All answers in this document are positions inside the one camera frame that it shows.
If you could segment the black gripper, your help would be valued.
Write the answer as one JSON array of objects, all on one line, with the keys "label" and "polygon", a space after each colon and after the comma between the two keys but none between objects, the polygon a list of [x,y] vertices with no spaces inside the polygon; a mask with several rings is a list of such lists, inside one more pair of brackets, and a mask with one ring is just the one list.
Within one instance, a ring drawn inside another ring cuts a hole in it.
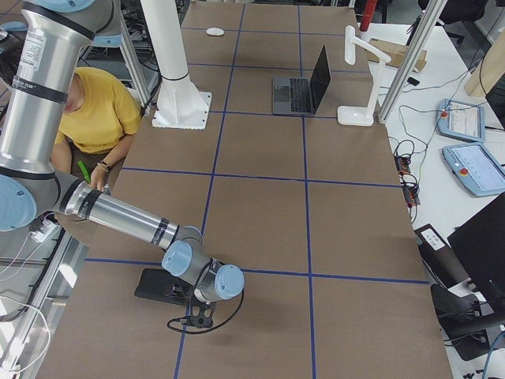
[{"label": "black gripper", "polygon": [[215,304],[207,300],[200,300],[197,295],[200,293],[186,282],[179,282],[174,287],[176,297],[184,303],[189,304],[190,312],[184,317],[179,317],[176,322],[183,326],[195,328],[211,328],[214,326],[212,319]]}]

